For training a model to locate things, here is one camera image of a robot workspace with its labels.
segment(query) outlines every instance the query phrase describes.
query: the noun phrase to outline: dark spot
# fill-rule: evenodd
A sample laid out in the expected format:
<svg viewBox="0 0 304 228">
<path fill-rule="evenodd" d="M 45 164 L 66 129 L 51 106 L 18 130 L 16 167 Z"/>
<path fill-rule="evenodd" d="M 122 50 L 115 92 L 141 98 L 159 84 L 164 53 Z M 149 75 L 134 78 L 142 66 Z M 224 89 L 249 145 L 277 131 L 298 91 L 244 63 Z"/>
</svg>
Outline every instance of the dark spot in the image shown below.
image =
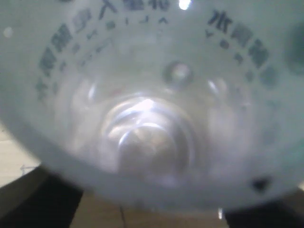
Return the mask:
<svg viewBox="0 0 304 228">
<path fill-rule="evenodd" d="M 285 45 L 285 60 L 289 70 L 304 76 L 304 22 L 294 26 Z"/>
<path fill-rule="evenodd" d="M 252 182 L 253 189 L 260 194 L 264 194 L 271 183 L 270 177 L 263 177 Z"/>
</svg>

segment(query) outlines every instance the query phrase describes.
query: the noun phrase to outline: wooden surface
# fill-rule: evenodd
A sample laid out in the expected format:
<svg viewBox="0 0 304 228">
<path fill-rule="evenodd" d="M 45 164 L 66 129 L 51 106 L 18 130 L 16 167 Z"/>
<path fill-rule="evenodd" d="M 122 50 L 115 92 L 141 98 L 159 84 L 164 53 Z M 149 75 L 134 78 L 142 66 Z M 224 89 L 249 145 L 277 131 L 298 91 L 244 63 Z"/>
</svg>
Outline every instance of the wooden surface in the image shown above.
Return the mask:
<svg viewBox="0 0 304 228">
<path fill-rule="evenodd" d="M 228 228 L 217 213 L 164 215 L 118 205 L 84 194 L 70 228 Z"/>
</svg>

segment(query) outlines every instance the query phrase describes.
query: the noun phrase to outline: translucent plastic cup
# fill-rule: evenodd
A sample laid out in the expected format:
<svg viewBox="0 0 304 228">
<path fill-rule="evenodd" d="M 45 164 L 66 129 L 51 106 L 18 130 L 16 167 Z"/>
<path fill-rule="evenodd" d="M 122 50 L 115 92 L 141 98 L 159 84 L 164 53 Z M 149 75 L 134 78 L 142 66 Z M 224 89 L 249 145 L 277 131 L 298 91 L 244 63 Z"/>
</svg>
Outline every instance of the translucent plastic cup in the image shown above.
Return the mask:
<svg viewBox="0 0 304 228">
<path fill-rule="evenodd" d="M 302 0 L 3 0 L 0 118 L 50 171 L 159 210 L 304 177 Z"/>
</svg>

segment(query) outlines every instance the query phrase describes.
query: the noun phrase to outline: white surface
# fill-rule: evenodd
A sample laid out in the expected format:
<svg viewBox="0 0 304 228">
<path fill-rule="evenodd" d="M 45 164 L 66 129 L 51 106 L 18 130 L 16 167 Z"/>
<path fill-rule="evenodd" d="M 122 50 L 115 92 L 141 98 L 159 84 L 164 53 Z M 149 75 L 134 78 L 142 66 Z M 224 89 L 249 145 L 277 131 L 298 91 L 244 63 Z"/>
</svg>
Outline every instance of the white surface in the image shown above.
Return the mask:
<svg viewBox="0 0 304 228">
<path fill-rule="evenodd" d="M 0 123 L 0 188 L 38 165 L 39 162 L 16 143 Z"/>
</svg>

